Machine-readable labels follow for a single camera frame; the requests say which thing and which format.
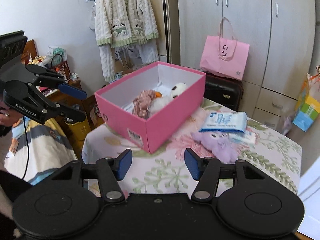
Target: white plush toy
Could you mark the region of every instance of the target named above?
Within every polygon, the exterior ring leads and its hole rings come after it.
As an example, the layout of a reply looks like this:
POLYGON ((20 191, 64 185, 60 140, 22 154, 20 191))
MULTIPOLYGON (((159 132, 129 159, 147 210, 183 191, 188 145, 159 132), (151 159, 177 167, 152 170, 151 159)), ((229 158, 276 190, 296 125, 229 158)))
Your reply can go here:
POLYGON ((172 89, 169 96, 164 96, 161 98, 156 98, 152 100, 150 106, 148 107, 148 111, 150 115, 153 115, 159 112, 162 108, 164 108, 167 104, 169 104, 174 98, 178 95, 181 95, 188 86, 185 83, 178 83, 172 89))

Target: pajama set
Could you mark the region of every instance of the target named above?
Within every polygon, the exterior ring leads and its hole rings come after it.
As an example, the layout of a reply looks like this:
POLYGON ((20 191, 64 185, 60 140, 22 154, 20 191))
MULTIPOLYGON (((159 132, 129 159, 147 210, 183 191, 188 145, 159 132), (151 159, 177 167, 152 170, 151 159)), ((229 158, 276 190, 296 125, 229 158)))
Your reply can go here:
POLYGON ((115 79, 111 48, 134 45, 143 64, 159 60, 159 33, 150 0, 96 0, 95 33, 106 82, 115 79))

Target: black suitcase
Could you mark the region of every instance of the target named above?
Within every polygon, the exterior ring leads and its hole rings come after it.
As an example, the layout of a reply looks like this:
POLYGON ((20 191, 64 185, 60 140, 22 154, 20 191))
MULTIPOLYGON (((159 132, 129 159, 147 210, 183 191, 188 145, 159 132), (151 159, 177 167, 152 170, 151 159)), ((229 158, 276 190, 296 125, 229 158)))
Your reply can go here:
POLYGON ((209 72, 205 78, 204 97, 231 110, 238 111, 243 95, 242 82, 239 80, 215 76, 209 72))

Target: floral tablecloth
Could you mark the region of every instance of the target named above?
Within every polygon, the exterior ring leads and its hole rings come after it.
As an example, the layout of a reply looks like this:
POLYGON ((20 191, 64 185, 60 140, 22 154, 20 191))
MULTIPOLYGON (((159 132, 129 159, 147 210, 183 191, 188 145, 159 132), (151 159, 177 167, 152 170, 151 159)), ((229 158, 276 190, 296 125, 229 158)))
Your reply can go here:
MULTIPOLYGON (((154 154, 150 155, 135 144, 121 137, 103 124, 91 131, 84 142, 82 158, 85 163, 95 163, 104 157, 116 158, 126 148, 133 153, 132 165, 119 185, 128 193, 180 193, 191 196, 197 182, 194 181, 184 164, 184 150, 193 149, 200 157, 214 156, 190 136, 198 131, 204 119, 212 111, 227 112, 230 109, 203 100, 199 107, 154 154)), ((261 123, 248 118, 247 129, 256 133, 257 144, 233 144, 239 159, 249 161, 260 170, 297 193, 300 179, 301 147, 289 138, 261 123)), ((217 196, 232 187, 232 179, 221 179, 217 196)), ((96 180, 90 180, 89 189, 100 195, 96 180)))

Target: purple plush toy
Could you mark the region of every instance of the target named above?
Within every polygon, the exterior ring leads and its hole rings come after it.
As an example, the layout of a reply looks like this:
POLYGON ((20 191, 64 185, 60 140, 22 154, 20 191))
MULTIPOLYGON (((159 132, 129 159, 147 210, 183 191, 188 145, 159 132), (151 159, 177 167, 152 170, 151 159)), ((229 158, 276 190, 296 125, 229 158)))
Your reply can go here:
POLYGON ((232 147, 226 134, 221 132, 196 132, 191 133, 196 142, 211 151, 222 163, 234 164, 238 159, 237 151, 232 147))

